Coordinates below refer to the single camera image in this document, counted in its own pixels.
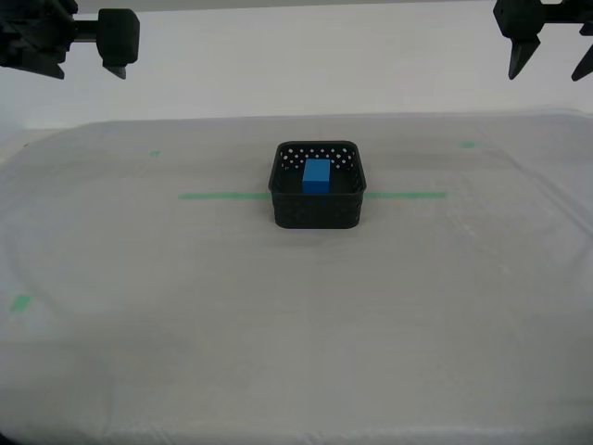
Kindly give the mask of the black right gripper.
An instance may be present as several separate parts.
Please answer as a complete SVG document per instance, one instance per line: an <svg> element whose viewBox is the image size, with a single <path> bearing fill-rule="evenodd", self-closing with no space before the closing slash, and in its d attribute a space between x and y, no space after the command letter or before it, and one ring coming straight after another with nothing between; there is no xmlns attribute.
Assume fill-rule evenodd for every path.
<svg viewBox="0 0 593 445"><path fill-rule="evenodd" d="M493 14L501 34L511 41L509 79L514 80L540 45L538 34L546 23L584 24L579 33L593 36L592 0L565 0L543 5L539 0L498 0ZM571 76L573 82L593 71L593 45Z"/></svg>

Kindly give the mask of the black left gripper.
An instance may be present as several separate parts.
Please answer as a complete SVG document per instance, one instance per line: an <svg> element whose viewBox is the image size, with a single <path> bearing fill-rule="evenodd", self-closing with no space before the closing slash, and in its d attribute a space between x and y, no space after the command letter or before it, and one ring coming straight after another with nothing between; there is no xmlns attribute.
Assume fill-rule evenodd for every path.
<svg viewBox="0 0 593 445"><path fill-rule="evenodd" d="M1 66L63 80L51 57L64 59L72 43L96 42L103 67L125 80L126 67L138 59L137 15L103 8L98 20L76 20L78 10L71 0L1 0Z"/></svg>

